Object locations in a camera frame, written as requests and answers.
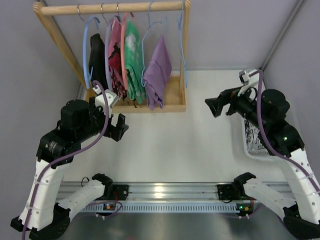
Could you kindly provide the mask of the black white patterned trousers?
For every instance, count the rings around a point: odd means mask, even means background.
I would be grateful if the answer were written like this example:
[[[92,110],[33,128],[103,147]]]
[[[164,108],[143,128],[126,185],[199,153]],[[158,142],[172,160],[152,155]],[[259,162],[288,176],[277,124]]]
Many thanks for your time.
[[[258,135],[259,129],[251,124],[248,120],[244,120],[245,143],[248,153],[256,156],[268,156],[268,150],[262,145]]]

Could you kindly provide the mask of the blue wire trouser hanger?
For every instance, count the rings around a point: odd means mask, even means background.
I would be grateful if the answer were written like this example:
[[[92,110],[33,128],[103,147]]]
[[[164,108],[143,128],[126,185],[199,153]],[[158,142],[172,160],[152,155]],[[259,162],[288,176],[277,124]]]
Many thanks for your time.
[[[184,55],[184,47],[183,47],[183,16],[184,16],[184,9],[185,9],[185,1],[182,1],[180,15],[177,17],[177,28],[178,28],[178,36],[179,36],[179,51],[180,51],[180,61],[181,66],[183,70],[183,76],[184,76],[184,87],[188,87],[189,83],[189,77],[188,77],[188,71],[185,61],[185,55]]]

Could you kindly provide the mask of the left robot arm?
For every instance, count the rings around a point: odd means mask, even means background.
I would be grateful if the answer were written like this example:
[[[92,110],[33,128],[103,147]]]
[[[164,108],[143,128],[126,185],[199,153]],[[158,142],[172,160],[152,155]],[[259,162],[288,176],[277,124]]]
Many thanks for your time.
[[[91,202],[106,200],[114,203],[118,199],[113,180],[97,173],[68,198],[57,200],[65,172],[74,156],[87,150],[81,147],[84,141],[96,136],[97,141],[108,137],[118,142],[128,130],[123,114],[119,114],[116,125],[111,123],[112,107],[117,101],[110,96],[104,101],[100,95],[89,101],[71,100],[61,108],[55,129],[40,139],[34,181],[26,205],[10,223],[22,233],[23,239],[56,240]]]

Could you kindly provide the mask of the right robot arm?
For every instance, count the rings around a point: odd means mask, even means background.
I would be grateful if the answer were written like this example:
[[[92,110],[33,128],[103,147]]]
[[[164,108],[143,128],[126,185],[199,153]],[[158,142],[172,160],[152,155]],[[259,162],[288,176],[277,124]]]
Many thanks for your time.
[[[285,197],[250,172],[234,178],[230,200],[252,198],[273,211],[291,235],[299,240],[320,237],[320,185],[308,161],[305,144],[297,129],[286,120],[290,108],[285,95],[267,89],[250,97],[240,88],[224,90],[216,98],[205,99],[215,118],[229,105],[226,115],[239,114],[259,129],[258,138],[281,169],[293,197]]]

